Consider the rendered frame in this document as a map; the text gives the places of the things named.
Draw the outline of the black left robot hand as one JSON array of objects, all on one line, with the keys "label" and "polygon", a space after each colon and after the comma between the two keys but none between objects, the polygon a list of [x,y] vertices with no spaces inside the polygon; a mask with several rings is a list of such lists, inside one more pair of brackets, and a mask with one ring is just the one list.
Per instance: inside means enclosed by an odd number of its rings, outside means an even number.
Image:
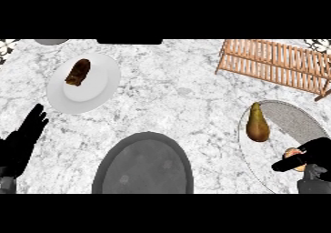
[{"label": "black left robot hand", "polygon": [[45,126],[49,123],[43,105],[36,104],[21,127],[0,138],[0,177],[17,178],[27,167]]}]

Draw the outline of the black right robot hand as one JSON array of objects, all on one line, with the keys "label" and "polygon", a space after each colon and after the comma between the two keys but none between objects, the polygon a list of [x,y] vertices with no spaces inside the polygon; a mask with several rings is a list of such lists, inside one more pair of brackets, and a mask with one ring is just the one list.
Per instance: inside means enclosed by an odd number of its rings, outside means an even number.
[{"label": "black right robot hand", "polygon": [[326,169],[322,180],[331,182],[331,139],[328,137],[312,139],[298,149],[303,154],[284,158],[272,165],[272,169],[285,172],[303,165],[316,164]]}]

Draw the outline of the tan cupcake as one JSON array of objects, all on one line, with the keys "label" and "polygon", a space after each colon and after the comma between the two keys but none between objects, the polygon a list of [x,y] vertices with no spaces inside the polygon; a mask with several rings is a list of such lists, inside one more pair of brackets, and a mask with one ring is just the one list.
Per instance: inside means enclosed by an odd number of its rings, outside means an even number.
[{"label": "tan cupcake", "polygon": [[[292,155],[297,155],[297,154],[303,154],[303,151],[301,151],[298,148],[291,147],[291,148],[288,148],[288,149],[285,150],[284,157],[288,158],[288,157],[291,157]],[[297,172],[303,172],[303,171],[306,170],[306,166],[307,166],[307,165],[303,165],[303,166],[300,166],[300,167],[295,167],[294,170],[295,170]]]}]

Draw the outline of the grey oval placemat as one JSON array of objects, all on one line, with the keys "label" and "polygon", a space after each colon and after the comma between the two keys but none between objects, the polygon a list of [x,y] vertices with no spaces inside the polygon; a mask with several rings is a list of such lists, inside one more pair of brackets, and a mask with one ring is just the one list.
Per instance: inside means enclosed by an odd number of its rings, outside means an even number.
[{"label": "grey oval placemat", "polygon": [[292,104],[264,100],[260,102],[260,108],[270,135],[264,142],[256,142],[248,138],[250,108],[247,108],[238,123],[242,158],[254,177],[272,193],[297,194],[297,180],[303,178],[303,173],[294,169],[275,172],[272,165],[282,160],[288,148],[301,146],[312,139],[328,137],[328,134],[316,119]]}]

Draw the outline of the wooden tiered shelf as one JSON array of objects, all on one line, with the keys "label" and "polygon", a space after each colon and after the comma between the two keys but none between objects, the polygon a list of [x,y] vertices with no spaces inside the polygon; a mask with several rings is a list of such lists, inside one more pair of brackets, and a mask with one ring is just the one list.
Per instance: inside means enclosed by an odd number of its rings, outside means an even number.
[{"label": "wooden tiered shelf", "polygon": [[331,55],[261,39],[226,39],[219,52],[219,70],[278,85],[331,95]]}]

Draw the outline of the brown pear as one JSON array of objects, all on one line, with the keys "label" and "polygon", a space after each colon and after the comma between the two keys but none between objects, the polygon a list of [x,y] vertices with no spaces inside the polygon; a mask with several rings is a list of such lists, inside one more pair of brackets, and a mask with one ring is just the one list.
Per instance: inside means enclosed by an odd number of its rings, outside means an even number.
[{"label": "brown pear", "polygon": [[261,106],[254,102],[248,114],[247,135],[256,142],[264,142],[270,135],[269,125],[263,117]]}]

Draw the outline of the white round plate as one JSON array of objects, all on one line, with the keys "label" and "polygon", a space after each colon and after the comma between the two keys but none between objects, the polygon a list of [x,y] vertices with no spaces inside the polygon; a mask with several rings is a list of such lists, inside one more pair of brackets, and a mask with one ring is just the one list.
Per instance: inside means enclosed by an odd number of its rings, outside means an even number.
[{"label": "white round plate", "polygon": [[[90,69],[79,86],[65,81],[76,63],[87,59]],[[80,114],[96,109],[117,91],[121,79],[118,64],[104,54],[74,56],[55,70],[48,84],[48,100],[56,111],[65,114]]]}]

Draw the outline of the dark brown bread piece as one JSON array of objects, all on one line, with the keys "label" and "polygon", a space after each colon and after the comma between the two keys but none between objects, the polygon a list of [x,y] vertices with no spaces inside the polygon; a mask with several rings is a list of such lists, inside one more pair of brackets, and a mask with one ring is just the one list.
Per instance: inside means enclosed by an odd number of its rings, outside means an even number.
[{"label": "dark brown bread piece", "polygon": [[87,59],[80,59],[74,64],[65,82],[68,85],[80,86],[86,75],[90,70],[90,61]]}]

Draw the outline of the dark grey oval tray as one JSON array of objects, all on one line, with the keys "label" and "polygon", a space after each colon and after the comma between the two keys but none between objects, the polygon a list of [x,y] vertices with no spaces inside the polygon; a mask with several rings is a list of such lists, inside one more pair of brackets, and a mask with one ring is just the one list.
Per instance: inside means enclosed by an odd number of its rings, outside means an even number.
[{"label": "dark grey oval tray", "polygon": [[126,137],[98,166],[92,193],[192,194],[192,169],[177,142],[151,131]]}]

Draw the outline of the grey round dish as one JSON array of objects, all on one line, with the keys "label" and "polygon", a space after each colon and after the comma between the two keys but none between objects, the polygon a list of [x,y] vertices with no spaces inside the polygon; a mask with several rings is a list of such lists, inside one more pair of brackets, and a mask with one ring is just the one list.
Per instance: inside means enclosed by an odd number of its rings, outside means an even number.
[{"label": "grey round dish", "polygon": [[36,42],[45,46],[61,45],[68,41],[68,39],[34,39]]}]

